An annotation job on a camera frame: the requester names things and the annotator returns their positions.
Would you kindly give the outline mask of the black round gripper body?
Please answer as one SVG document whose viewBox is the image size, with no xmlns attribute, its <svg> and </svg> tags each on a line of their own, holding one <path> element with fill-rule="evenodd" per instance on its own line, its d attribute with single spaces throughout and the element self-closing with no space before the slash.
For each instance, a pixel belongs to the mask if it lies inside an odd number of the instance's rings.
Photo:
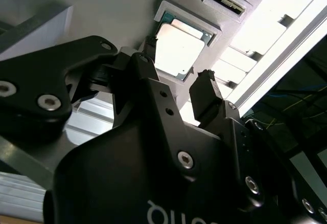
<svg viewBox="0 0 327 224">
<path fill-rule="evenodd" d="M 311 195 L 254 123 L 226 139 L 183 126 L 115 128 L 64 157 L 45 194 L 45 223 L 310 223 Z"/>
</svg>

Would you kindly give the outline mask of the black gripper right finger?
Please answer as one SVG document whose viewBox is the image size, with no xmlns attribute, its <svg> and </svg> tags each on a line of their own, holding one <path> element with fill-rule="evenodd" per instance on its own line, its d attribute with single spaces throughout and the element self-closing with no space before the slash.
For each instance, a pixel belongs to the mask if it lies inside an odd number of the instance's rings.
<svg viewBox="0 0 327 224">
<path fill-rule="evenodd" d="M 190 98 L 199 127 L 222 141 L 219 194 L 246 223 L 326 223 L 326 206 L 256 120 L 242 122 L 214 72 L 200 72 Z"/>
</svg>

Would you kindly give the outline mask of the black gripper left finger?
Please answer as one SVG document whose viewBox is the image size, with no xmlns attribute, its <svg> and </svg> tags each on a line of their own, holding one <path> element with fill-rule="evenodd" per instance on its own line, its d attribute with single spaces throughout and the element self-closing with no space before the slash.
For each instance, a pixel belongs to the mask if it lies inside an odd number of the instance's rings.
<svg viewBox="0 0 327 224">
<path fill-rule="evenodd" d="M 111 131 L 80 146 L 63 129 L 73 105 L 113 96 Z M 168 85 L 145 52 L 89 36 L 1 62 L 1 164 L 39 184 L 111 183 L 121 175 L 186 184 L 201 173 Z"/>
</svg>

